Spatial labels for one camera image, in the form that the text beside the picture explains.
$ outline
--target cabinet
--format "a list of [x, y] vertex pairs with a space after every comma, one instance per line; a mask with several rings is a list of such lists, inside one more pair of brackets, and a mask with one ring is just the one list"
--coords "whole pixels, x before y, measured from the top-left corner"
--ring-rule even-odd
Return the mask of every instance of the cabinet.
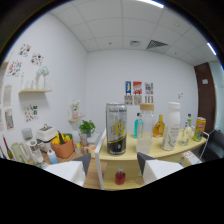
[[[178, 142], [175, 149], [172, 151], [163, 150], [161, 148], [162, 138], [153, 137], [152, 148], [150, 153], [147, 155], [158, 160], [179, 162], [183, 152], [193, 150], [206, 143], [206, 138], [203, 137], [200, 142], [190, 139], [189, 145], [183, 146], [180, 144], [182, 133], [183, 130], [180, 130]], [[124, 190], [144, 186], [136, 183], [136, 178], [140, 172], [137, 160], [136, 141], [137, 140], [133, 137], [133, 133], [127, 133], [126, 152], [122, 155], [111, 155], [107, 152], [107, 137], [105, 129], [95, 150], [95, 160], [102, 190]], [[100, 161], [107, 163], [104, 175], [102, 175]], [[115, 174], [118, 167], [121, 165], [124, 167], [124, 172], [126, 173], [125, 183], [123, 185], [116, 185]], [[182, 165], [188, 166], [191, 164], [185, 161]]]

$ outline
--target wooden door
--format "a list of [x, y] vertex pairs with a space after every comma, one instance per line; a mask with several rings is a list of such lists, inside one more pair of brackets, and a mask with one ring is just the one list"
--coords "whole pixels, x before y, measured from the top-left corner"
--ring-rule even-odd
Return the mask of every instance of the wooden door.
[[194, 70], [198, 83], [198, 117], [206, 119], [205, 132], [209, 133], [214, 129], [216, 114], [213, 76], [208, 63], [197, 65]]

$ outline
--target wall decoration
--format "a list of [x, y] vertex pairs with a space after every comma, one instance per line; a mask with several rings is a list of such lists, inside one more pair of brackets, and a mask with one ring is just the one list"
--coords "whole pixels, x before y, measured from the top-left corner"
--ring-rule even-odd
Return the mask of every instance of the wall decoration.
[[7, 131], [10, 131], [10, 130], [14, 129], [14, 123], [13, 123], [13, 119], [12, 119], [12, 109], [11, 108], [5, 110], [5, 121], [6, 121]]
[[30, 52], [31, 46], [29, 44], [23, 44], [19, 49], [18, 54], [22, 55], [23, 57], [27, 57], [28, 53]]
[[25, 120], [30, 122], [38, 119], [37, 106], [27, 106], [24, 108]]
[[134, 105], [140, 105], [142, 102], [142, 95], [134, 95]]
[[145, 83], [145, 94], [153, 95], [153, 83], [149, 83], [149, 82]]
[[3, 122], [2, 122], [2, 109], [0, 108], [0, 132], [4, 130]]
[[131, 95], [131, 82], [130, 81], [125, 82], [125, 92], [126, 92], [126, 95], [127, 95], [127, 93], [130, 93], [130, 95]]
[[31, 64], [41, 66], [43, 58], [42, 55], [34, 53], [31, 59]]
[[9, 63], [8, 66], [8, 71], [7, 71], [7, 76], [14, 76], [18, 77], [20, 70], [21, 70], [22, 62], [17, 61], [12, 61]]
[[12, 85], [5, 85], [3, 95], [3, 107], [11, 106]]
[[132, 95], [125, 95], [124, 96], [124, 103], [127, 105], [133, 105], [133, 96]]
[[141, 95], [142, 94], [142, 82], [133, 82], [133, 94]]

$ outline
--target box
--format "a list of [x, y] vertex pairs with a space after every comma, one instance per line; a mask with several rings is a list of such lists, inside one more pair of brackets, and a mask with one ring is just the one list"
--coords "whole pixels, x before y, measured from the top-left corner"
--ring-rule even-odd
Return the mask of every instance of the box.
[[63, 159], [67, 159], [73, 152], [74, 152], [74, 147], [73, 147], [73, 140], [70, 139], [67, 143], [63, 145], [56, 145], [52, 143], [53, 139], [51, 140], [51, 147], [55, 151], [55, 154]]

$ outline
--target table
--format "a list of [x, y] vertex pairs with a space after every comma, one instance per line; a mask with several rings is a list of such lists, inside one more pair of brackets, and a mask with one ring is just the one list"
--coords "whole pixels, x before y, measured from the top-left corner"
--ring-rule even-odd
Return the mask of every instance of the table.
[[[183, 152], [191, 151], [206, 143], [206, 138], [202, 138], [200, 142], [196, 142], [190, 139], [188, 146], [180, 144], [183, 130], [180, 130], [177, 144], [172, 151], [166, 151], [161, 148], [163, 138], [152, 139], [152, 148], [148, 156], [156, 158], [158, 160], [165, 160], [170, 162], [179, 162], [180, 158], [183, 157]], [[139, 188], [144, 185], [138, 185], [136, 178], [140, 172], [140, 167], [137, 160], [136, 152], [136, 139], [133, 137], [133, 133], [127, 133], [126, 152], [122, 155], [111, 155], [107, 152], [107, 137], [106, 129], [97, 145], [95, 150], [95, 158], [97, 163], [97, 171], [99, 175], [101, 189], [106, 190], [124, 190]], [[106, 162], [106, 172], [102, 175], [100, 168], [100, 162]], [[191, 165], [187, 159], [183, 162], [183, 167]], [[124, 172], [126, 173], [126, 180], [123, 185], [115, 184], [115, 174], [118, 171], [119, 166], [124, 166]]]

